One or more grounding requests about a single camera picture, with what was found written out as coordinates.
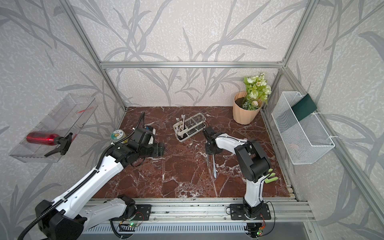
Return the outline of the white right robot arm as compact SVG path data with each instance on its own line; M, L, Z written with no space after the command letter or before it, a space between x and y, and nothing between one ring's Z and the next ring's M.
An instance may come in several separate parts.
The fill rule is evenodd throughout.
M211 127L205 128L203 134L206 138L207 155L218 155L225 150L236 156L241 173L247 180L244 209L249 215L253 214L262 207L264 182L272 168L269 157L257 141L217 133Z

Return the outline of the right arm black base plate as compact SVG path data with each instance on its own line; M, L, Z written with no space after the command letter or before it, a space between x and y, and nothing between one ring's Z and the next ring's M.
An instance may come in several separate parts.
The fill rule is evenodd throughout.
M271 211L268 204L260 203L256 207L249 207L247 204L230 205L231 220L271 220Z

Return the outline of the pink toothbrush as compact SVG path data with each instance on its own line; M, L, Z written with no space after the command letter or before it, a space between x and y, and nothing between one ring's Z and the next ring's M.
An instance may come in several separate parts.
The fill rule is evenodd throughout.
M184 124L185 124L185 115L182 115L182 123L180 125L180 131L183 131L184 130Z

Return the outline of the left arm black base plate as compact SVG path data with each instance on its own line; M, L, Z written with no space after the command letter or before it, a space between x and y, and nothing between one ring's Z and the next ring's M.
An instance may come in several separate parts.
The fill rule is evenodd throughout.
M124 220L148 221L152 205L131 205L126 208L121 216Z

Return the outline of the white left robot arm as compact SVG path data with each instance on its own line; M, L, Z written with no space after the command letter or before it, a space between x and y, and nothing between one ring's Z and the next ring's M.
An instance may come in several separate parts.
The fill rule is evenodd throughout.
M52 201L41 201L35 208L37 218L19 235L22 240L38 226L48 240L76 240L86 230L115 218L131 219L137 213L135 201L120 195L109 203L84 210L85 204L115 175L138 159L164 154L164 144L155 142L151 126L136 128L128 142L118 141L106 148L97 165L74 186Z

